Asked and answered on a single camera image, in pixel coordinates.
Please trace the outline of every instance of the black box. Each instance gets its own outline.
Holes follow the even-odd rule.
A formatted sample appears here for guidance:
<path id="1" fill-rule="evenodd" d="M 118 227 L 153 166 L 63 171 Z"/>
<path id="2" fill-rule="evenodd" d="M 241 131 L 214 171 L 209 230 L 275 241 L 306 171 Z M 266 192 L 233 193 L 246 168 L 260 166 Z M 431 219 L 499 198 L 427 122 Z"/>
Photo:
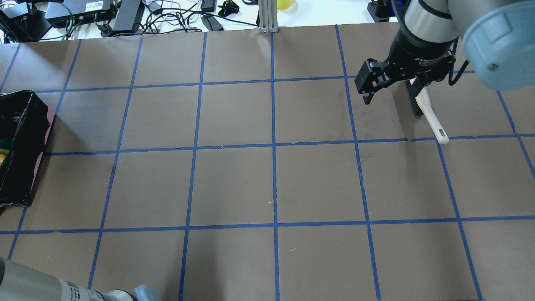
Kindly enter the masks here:
<path id="1" fill-rule="evenodd" d="M 111 20 L 117 12 L 112 0 L 65 0 L 63 4 L 71 10 L 76 25 L 93 23 L 96 14 L 97 21 Z M 60 3 L 50 2 L 44 17 L 52 27 L 65 28 L 70 15 Z"/>
<path id="2" fill-rule="evenodd" d="M 32 204 L 32 187 L 53 119 L 54 111 L 33 91 L 0 94 L 0 208 Z"/>
<path id="3" fill-rule="evenodd" d="M 145 11 L 145 6 L 141 0 L 122 0 L 112 34 L 135 33 L 139 29 L 143 11 Z"/>

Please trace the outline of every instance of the grid square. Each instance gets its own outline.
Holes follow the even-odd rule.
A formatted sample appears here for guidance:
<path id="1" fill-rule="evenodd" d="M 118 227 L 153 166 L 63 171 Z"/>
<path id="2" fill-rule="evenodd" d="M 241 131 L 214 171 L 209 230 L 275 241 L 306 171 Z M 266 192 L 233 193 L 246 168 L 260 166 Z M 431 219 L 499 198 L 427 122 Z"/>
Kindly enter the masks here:
<path id="1" fill-rule="evenodd" d="M 204 82 L 271 78 L 270 36 L 257 28 L 208 32 Z"/>
<path id="2" fill-rule="evenodd" d="M 476 300 L 457 223 L 373 225 L 381 296 L 390 300 Z"/>
<path id="3" fill-rule="evenodd" d="M 21 234 L 12 260 L 85 286 L 93 264 L 97 233 Z"/>
<path id="4" fill-rule="evenodd" d="M 376 300 L 365 225 L 279 228 L 281 300 Z"/>
<path id="5" fill-rule="evenodd" d="M 9 251 L 11 250 L 14 238 L 15 235 L 13 234 L 0 235 L 0 257 L 6 259 L 7 256 L 9 256 Z"/>
<path id="6" fill-rule="evenodd" d="M 354 144 L 277 147 L 279 222 L 364 219 Z"/>
<path id="7" fill-rule="evenodd" d="M 334 26 L 284 27 L 273 38 L 275 78 L 343 75 Z"/>
<path id="8" fill-rule="evenodd" d="M 100 226 L 114 155 L 45 157 L 23 230 Z"/>
<path id="9" fill-rule="evenodd" d="M 425 117 L 415 117 L 405 84 L 397 82 L 375 94 L 364 104 L 353 80 L 349 82 L 355 131 L 359 140 L 408 139 L 432 137 L 433 131 Z"/>
<path id="10" fill-rule="evenodd" d="M 162 300 L 178 300 L 184 231 L 104 233 L 92 287 L 123 289 L 140 284 Z"/>
<path id="11" fill-rule="evenodd" d="M 272 148 L 197 152 L 192 225 L 272 223 Z"/>
<path id="12" fill-rule="evenodd" d="M 343 79 L 275 84 L 277 142 L 353 140 Z"/>
<path id="13" fill-rule="evenodd" d="M 78 41 L 23 43 L 3 92 L 62 90 L 77 47 Z"/>
<path id="14" fill-rule="evenodd" d="M 384 61 L 399 27 L 397 22 L 339 25 L 347 74 L 357 75 L 367 58 Z"/>
<path id="15" fill-rule="evenodd" d="M 262 144 L 271 140 L 269 82 L 203 87 L 200 146 Z"/>
<path id="16" fill-rule="evenodd" d="M 522 143 L 531 159 L 531 164 L 535 164 L 535 137 L 522 137 Z"/>
<path id="17" fill-rule="evenodd" d="M 495 90 L 467 73 L 455 86 L 447 80 L 427 87 L 433 111 L 449 136 L 512 134 L 513 130 Z"/>
<path id="18" fill-rule="evenodd" d="M 198 87 L 132 91 L 122 149 L 193 146 Z"/>
<path id="19" fill-rule="evenodd" d="M 15 55 L 15 52 L 17 51 L 17 46 L 18 44 L 14 44 L 14 43 L 2 45 L 2 55 L 0 56 L 0 80 L 1 81 L 3 81 L 5 78 L 7 70 L 9 69 L 9 65 L 11 64 L 11 61 L 13 60 L 13 56 Z"/>
<path id="20" fill-rule="evenodd" d="M 191 151 L 121 154 L 106 228 L 185 225 L 191 166 Z"/>
<path id="21" fill-rule="evenodd" d="M 521 134 L 535 133 L 535 122 L 533 122 L 535 87 L 525 87 L 517 91 L 503 91 L 501 94 L 515 124 L 516 132 Z"/>
<path id="22" fill-rule="evenodd" d="M 372 220 L 455 217 L 434 141 L 360 144 Z"/>
<path id="23" fill-rule="evenodd" d="M 535 221 L 466 222 L 464 232 L 485 299 L 533 299 Z"/>
<path id="24" fill-rule="evenodd" d="M 24 208 L 8 207 L 0 215 L 0 231 L 13 231 L 19 228 L 20 217 Z"/>
<path id="25" fill-rule="evenodd" d="M 275 300 L 273 228 L 189 233 L 184 300 Z"/>
<path id="26" fill-rule="evenodd" d="M 461 216 L 535 214 L 535 180 L 517 139 L 454 140 L 443 152 Z"/>
<path id="27" fill-rule="evenodd" d="M 139 36 L 83 40 L 67 88 L 130 86 L 139 43 Z"/>
<path id="28" fill-rule="evenodd" d="M 44 102 L 48 106 L 48 108 L 52 111 L 56 111 L 56 108 L 58 107 L 59 99 L 61 98 L 61 93 L 40 93 L 38 95 L 39 99 Z"/>
<path id="29" fill-rule="evenodd" d="M 115 150 L 127 98 L 128 90 L 65 93 L 48 151 Z"/>
<path id="30" fill-rule="evenodd" d="M 148 35 L 143 39 L 134 84 L 198 82 L 203 34 Z"/>

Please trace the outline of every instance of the blue tape grid line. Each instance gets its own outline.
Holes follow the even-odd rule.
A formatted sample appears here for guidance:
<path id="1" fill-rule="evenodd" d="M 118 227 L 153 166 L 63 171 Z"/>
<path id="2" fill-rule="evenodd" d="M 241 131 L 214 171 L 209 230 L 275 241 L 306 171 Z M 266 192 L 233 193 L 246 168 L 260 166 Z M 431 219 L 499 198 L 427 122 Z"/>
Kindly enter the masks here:
<path id="1" fill-rule="evenodd" d="M 275 259 L 275 300 L 280 301 L 279 277 L 279 215 L 277 210 L 277 140 L 275 131 L 275 39 L 270 34 L 271 53 L 271 147 L 273 148 L 273 244 Z"/>
<path id="2" fill-rule="evenodd" d="M 235 84 L 255 84 L 258 82 L 279 82 L 279 81 L 305 81 L 305 80 L 329 80 L 329 79 L 344 79 L 355 78 L 355 76 L 325 76 L 325 77 L 303 77 L 303 78 L 272 78 L 272 79 L 256 79 L 256 80 L 235 80 L 235 81 L 213 81 L 213 82 L 189 82 L 182 84 L 165 84 L 165 85 L 141 85 L 132 86 L 132 89 L 151 89 L 151 88 L 169 88 L 169 87 L 186 87 L 186 86 L 213 86 L 213 85 L 235 85 Z M 83 89 L 68 89 L 67 92 L 88 92 L 88 91 L 107 91 L 107 90 L 126 90 L 130 86 L 120 87 L 106 87 L 106 88 L 83 88 Z M 41 90 L 36 93 L 59 93 L 62 90 Z"/>
<path id="3" fill-rule="evenodd" d="M 368 201 L 366 199 L 366 191 L 364 189 L 364 177 L 362 175 L 361 155 L 360 155 L 360 150 L 358 148 L 357 131 L 355 129 L 355 119 L 353 117 L 353 106 L 351 104 L 351 96 L 349 93 L 349 82 L 347 78 L 346 59 L 343 55 L 342 39 L 340 38 L 340 31 L 338 29 L 338 25 L 335 25 L 334 29 L 336 31 L 338 47 L 340 49 L 340 58 L 342 62 L 343 75 L 345 77 L 347 106 L 349 110 L 349 120 L 351 122 L 351 131 L 353 132 L 353 143 L 355 144 L 355 155 L 356 155 L 357 166 L 358 166 L 358 178 L 359 178 L 360 186 L 361 186 L 362 205 L 364 207 L 364 218 L 366 221 L 366 228 L 368 232 L 368 245 L 370 248 L 370 260 L 371 260 L 371 267 L 372 267 L 372 272 L 373 272 L 373 282 L 375 284 L 375 293 L 376 293 L 377 300 L 381 301 L 381 288 L 379 286 L 379 275 L 377 273 L 375 250 L 373 248 L 373 236 L 372 236 L 371 224 L 370 224 L 370 214 L 368 212 Z"/>
<path id="4" fill-rule="evenodd" d="M 484 135 L 484 136 L 456 136 L 449 137 L 450 140 L 467 140 L 467 139 L 496 139 L 496 138 L 516 138 L 516 137 L 535 137 L 535 134 L 506 134 L 506 135 Z M 408 140 L 401 139 L 367 139 L 359 140 L 358 144 L 365 143 L 385 143 L 385 142 L 411 142 L 411 141 L 435 141 L 434 137 L 416 138 Z M 337 140 L 337 141 L 307 141 L 307 142 L 279 142 L 277 146 L 296 146 L 296 145 L 329 145 L 329 144 L 353 144 L 353 140 Z M 228 149 L 228 148 L 255 148 L 255 147 L 272 147 L 271 143 L 264 144 L 238 144 L 238 145 L 213 145 L 213 146 L 198 146 L 197 150 L 204 149 Z M 99 152 L 53 152 L 45 153 L 45 156 L 88 156 L 88 155 L 110 155 L 116 153 L 145 153 L 145 152 L 174 152 L 174 151 L 192 151 L 193 147 L 163 147 L 163 148 L 137 148 L 137 149 L 120 149 L 120 150 L 104 150 Z"/>
<path id="5" fill-rule="evenodd" d="M 182 249 L 182 266 L 180 272 L 180 282 L 179 282 L 179 294 L 178 300 L 184 300 L 184 280 L 186 278 L 186 262 L 187 262 L 187 252 L 188 252 L 188 240 L 189 240 L 189 230 L 190 230 L 190 220 L 192 213 L 192 200 L 193 200 L 193 184 L 195 179 L 195 163 L 197 160 L 197 143 L 199 135 L 199 120 L 201 119 L 201 98 L 202 98 L 202 87 L 203 87 L 203 77 L 204 77 L 204 61 L 206 58 L 206 42 L 207 42 L 207 33 L 204 33 L 203 47 L 202 47 L 202 58 L 201 58 L 201 75 L 199 78 L 199 90 L 198 90 L 198 100 L 197 100 L 197 118 L 195 121 L 195 139 L 193 142 L 193 156 L 192 156 L 192 170 L 189 177 L 189 194 L 188 194 L 188 209 L 186 213 L 186 227 L 184 229 L 184 244 Z"/>
<path id="6" fill-rule="evenodd" d="M 108 183 L 108 191 L 106 193 L 106 200 L 104 202 L 104 209 L 102 210 L 102 218 L 101 218 L 100 228 L 99 228 L 99 231 L 98 231 L 98 238 L 97 238 L 97 243 L 96 243 L 96 247 L 95 247 L 95 254 L 93 256 L 93 263 L 91 265 L 91 272 L 89 273 L 89 281 L 87 283 L 87 287 L 88 288 L 91 288 L 91 286 L 93 285 L 93 277 L 95 275 L 95 268 L 96 268 L 96 264 L 97 264 L 98 253 L 100 251 L 100 244 L 101 244 L 101 241 L 102 241 L 102 232 L 103 232 L 102 229 L 104 229 L 104 224 L 106 222 L 106 214 L 108 212 L 108 205 L 110 203 L 111 188 L 113 186 L 113 179 L 115 177 L 115 171 L 117 170 L 117 162 L 119 161 L 119 152 L 118 151 L 121 149 L 121 143 L 123 141 L 123 133 L 124 133 L 124 130 L 125 130 L 126 118 L 128 116 L 128 107 L 130 106 L 130 100 L 132 98 L 132 88 L 134 86 L 134 80 L 135 80 L 135 76 L 136 76 L 137 65 L 139 63 L 139 58 L 141 56 L 141 47 L 142 46 L 143 46 L 143 36 L 141 36 L 140 40 L 139 40 L 139 45 L 138 45 L 138 49 L 137 49 L 137 56 L 136 56 L 136 60 L 135 60 L 135 64 L 134 64 L 134 72 L 132 73 L 132 80 L 130 81 L 130 88 L 128 90 L 128 98 L 126 99 L 125 112 L 123 114 L 123 122 L 121 123 L 121 130 L 119 132 L 119 139 L 117 141 L 117 152 L 115 154 L 113 167 L 112 167 L 111 173 L 110 173 L 110 180 L 109 180 L 109 183 Z"/>
<path id="7" fill-rule="evenodd" d="M 489 222 L 489 221 L 524 221 L 535 220 L 535 215 L 519 216 L 482 216 L 482 217 L 456 217 L 443 219 L 415 219 L 415 220 L 369 220 L 369 221 L 329 221 L 329 222 L 286 222 L 277 223 L 277 227 L 330 227 L 341 225 L 389 225 L 389 224 L 428 224 L 428 223 L 456 223 L 462 222 Z M 190 225 L 189 230 L 214 230 L 214 229 L 253 229 L 253 228 L 273 228 L 274 223 L 258 224 L 221 224 L 221 225 Z M 48 229 L 48 230 L 8 230 L 0 231 L 0 235 L 13 235 L 16 233 L 24 235 L 52 234 L 52 233 L 118 233 L 118 232 L 155 232 L 155 231 L 183 231 L 186 226 L 168 227 L 138 227 L 138 228 L 89 228 L 89 229 Z"/>
<path id="8" fill-rule="evenodd" d="M 464 251 L 465 251 L 466 256 L 467 256 L 468 266 L 470 268 L 470 273 L 472 274 L 473 284 L 474 284 L 474 287 L 476 288 L 477 297 L 479 298 L 479 300 L 483 300 L 483 295 L 481 293 L 481 288 L 479 287 L 479 281 L 477 280 L 476 269 L 473 266 L 472 256 L 470 254 L 470 248 L 468 247 L 468 241 L 467 241 L 467 238 L 466 238 L 466 234 L 464 233 L 464 226 L 463 226 L 463 222 L 461 220 L 461 214 L 459 213 L 459 208 L 457 206 L 457 200 L 455 199 L 455 194 L 453 192 L 452 182 L 451 182 L 451 180 L 449 178 L 449 172 L 448 172 L 448 167 L 446 166 L 446 160 L 444 159 L 444 154 L 442 152 L 442 147 L 440 146 L 438 141 L 436 141 L 436 143 L 437 143 L 437 150 L 438 150 L 438 153 L 439 153 L 439 156 L 440 156 L 440 162 L 442 163 L 442 168 L 444 170 L 444 176 L 446 177 L 446 182 L 448 184 L 449 195 L 450 195 L 450 197 L 452 199 L 452 205 L 453 205 L 453 209 L 455 211 L 457 224 L 459 226 L 459 231 L 461 233 L 461 238 L 463 240 Z"/>

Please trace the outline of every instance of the cable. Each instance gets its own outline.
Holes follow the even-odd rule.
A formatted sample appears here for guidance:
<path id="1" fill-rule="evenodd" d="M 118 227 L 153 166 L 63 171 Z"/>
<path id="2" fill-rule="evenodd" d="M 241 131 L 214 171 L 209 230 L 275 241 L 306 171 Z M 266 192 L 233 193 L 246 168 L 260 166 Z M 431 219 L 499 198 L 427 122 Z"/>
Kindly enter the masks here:
<path id="1" fill-rule="evenodd" d="M 97 24 L 98 12 L 95 13 L 95 20 L 93 23 L 97 26 L 98 30 L 101 31 L 101 37 L 108 37 L 113 33 L 113 29 L 110 26 L 110 23 L 104 23 L 103 25 Z"/>
<path id="2" fill-rule="evenodd" d="M 75 26 L 74 26 L 75 19 L 74 19 L 74 15 L 71 9 L 68 8 L 67 5 L 65 5 L 64 3 L 60 3 L 60 4 L 68 11 L 68 14 L 69 14 L 69 18 L 67 19 L 68 22 L 65 22 L 65 34 L 63 35 L 63 38 L 62 38 L 62 41 L 66 41 L 71 37 L 72 32 L 75 29 Z"/>
<path id="3" fill-rule="evenodd" d="M 44 32 L 43 35 L 47 34 L 47 32 L 48 32 L 49 30 L 51 30 L 51 29 L 52 29 L 52 25 L 50 25 L 50 26 L 47 28 L 47 30 Z M 37 38 L 31 37 L 31 36 L 29 36 L 28 39 L 30 39 L 30 40 L 34 40 L 34 41 L 47 40 L 47 39 L 37 39 Z"/>
<path id="4" fill-rule="evenodd" d="M 175 1 L 171 1 L 171 0 L 152 0 L 152 1 L 145 1 L 145 4 L 147 3 L 153 3 L 153 2 L 156 2 L 156 1 L 162 1 L 162 5 L 163 6 L 163 2 L 169 2 L 169 3 L 172 3 L 172 4 L 178 4 L 178 8 L 174 8 L 174 7 L 166 7 L 165 9 L 166 10 L 174 10 L 174 11 L 183 11 L 182 7 L 180 6 L 180 3 L 178 2 L 175 2 Z M 191 10 L 192 8 L 194 8 L 199 2 L 195 3 L 192 7 L 190 7 L 188 10 Z M 186 19 L 184 18 L 184 16 L 182 15 L 182 13 L 179 13 L 179 12 L 175 12 L 175 13 L 165 13 L 165 14 L 160 14 L 160 16 L 158 16 L 156 19 L 152 19 L 154 17 L 153 14 L 149 14 L 145 20 L 145 25 L 146 25 L 146 30 L 148 30 L 149 28 L 151 28 L 152 30 L 152 26 L 154 26 L 156 32 L 159 32 L 159 28 L 155 26 L 155 22 L 160 19 L 160 18 L 164 18 L 165 19 L 165 22 L 168 23 L 169 25 L 171 26 L 181 26 L 182 28 L 184 29 L 187 29 L 186 27 Z M 172 19 L 170 19 L 169 17 L 172 17 L 174 18 L 175 20 L 178 21 L 178 24 L 174 24 L 174 23 L 171 23 Z"/>
<path id="5" fill-rule="evenodd" d="M 231 21 L 231 22 L 234 22 L 234 23 L 240 23 L 240 24 L 245 24 L 245 25 L 250 25 L 250 26 L 254 26 L 254 27 L 258 27 L 256 24 L 253 24 L 253 23 L 247 23 L 247 22 L 243 22 L 243 21 L 238 21 L 238 20 L 232 20 L 232 19 L 228 19 L 228 18 L 225 18 L 225 17 L 221 17 L 220 15 L 217 15 L 217 14 L 213 14 L 213 13 L 207 13 L 207 12 L 201 12 L 201 11 L 197 11 L 197 12 L 193 12 L 191 13 L 189 17 L 191 17 L 191 15 L 193 14 L 202 14 L 204 16 L 211 16 L 211 17 L 217 17 L 217 18 L 221 18 L 221 19 L 224 19 L 224 20 L 227 20 L 227 21 Z"/>
<path id="6" fill-rule="evenodd" d="M 455 53 L 457 52 L 457 44 L 459 43 L 459 37 L 457 37 L 457 39 L 455 39 L 455 41 L 453 42 L 453 47 L 452 47 L 452 54 L 455 55 Z M 453 78 L 453 69 L 454 69 L 454 64 L 452 64 L 452 67 L 451 69 L 449 70 L 449 75 L 448 75 L 448 84 L 450 86 L 453 86 L 454 84 L 456 84 L 459 79 L 461 78 L 461 76 L 463 75 L 464 71 L 466 70 L 466 68 L 468 67 L 468 64 L 470 64 L 470 62 L 468 61 L 464 61 L 463 65 L 461 66 L 461 68 L 459 69 L 459 72 L 457 73 L 457 75 L 455 76 L 455 78 Z"/>
<path id="7" fill-rule="evenodd" d="M 199 8 L 201 7 L 201 4 L 202 4 L 202 0 L 199 0 L 199 1 L 197 1 L 197 3 L 195 3 L 189 9 L 192 10 L 197 5 L 197 10 L 199 10 Z M 191 22 L 195 23 L 195 22 L 197 22 L 199 20 L 198 15 L 196 15 L 196 16 L 197 16 L 197 18 L 195 18 L 195 20 L 191 20 Z"/>
<path id="8" fill-rule="evenodd" d="M 194 32 L 202 32 L 202 30 L 200 30 L 200 29 L 190 29 L 190 30 L 193 30 Z M 172 31 L 168 31 L 168 32 L 160 32 L 160 33 L 153 33 L 153 32 L 145 32 L 145 33 L 119 33 L 119 34 L 116 34 L 116 35 L 113 35 L 113 36 L 131 36 L 131 35 L 143 35 L 143 34 L 167 34 L 167 33 L 180 32 L 180 31 L 184 31 L 184 29 L 179 28 L 179 29 L 174 29 L 174 30 L 172 30 Z"/>

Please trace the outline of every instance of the black electronic device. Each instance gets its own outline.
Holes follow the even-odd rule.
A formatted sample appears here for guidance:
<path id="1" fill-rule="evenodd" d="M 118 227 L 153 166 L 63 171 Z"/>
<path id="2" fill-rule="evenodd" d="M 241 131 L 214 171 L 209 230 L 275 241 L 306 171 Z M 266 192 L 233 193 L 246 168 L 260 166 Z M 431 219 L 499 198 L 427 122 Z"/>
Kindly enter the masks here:
<path id="1" fill-rule="evenodd" d="M 48 4 L 45 18 L 54 28 L 66 27 L 70 17 L 68 9 L 71 10 L 76 25 L 93 23 L 95 15 L 96 21 L 111 20 L 117 12 L 112 0 L 65 0 L 63 5 L 62 3 Z"/>
<path id="2" fill-rule="evenodd" d="M 219 23 L 214 16 L 202 16 L 201 20 L 202 24 L 204 24 L 211 32 L 224 30 L 223 26 L 221 26 L 221 23 Z"/>
<path id="3" fill-rule="evenodd" d="M 0 29 L 4 32 L 4 43 L 38 41 L 49 27 L 44 12 L 37 10 L 32 3 L 21 3 L 0 10 Z"/>
<path id="4" fill-rule="evenodd" d="M 145 6 L 141 0 L 122 0 L 112 34 L 135 33 L 139 28 L 144 10 Z"/>
<path id="5" fill-rule="evenodd" d="M 33 15 L 37 8 L 31 3 L 20 3 L 3 10 L 5 15 L 15 21 Z"/>
<path id="6" fill-rule="evenodd" d="M 201 10 L 203 12 L 215 12 L 216 11 L 216 0 L 203 0 L 201 4 Z"/>

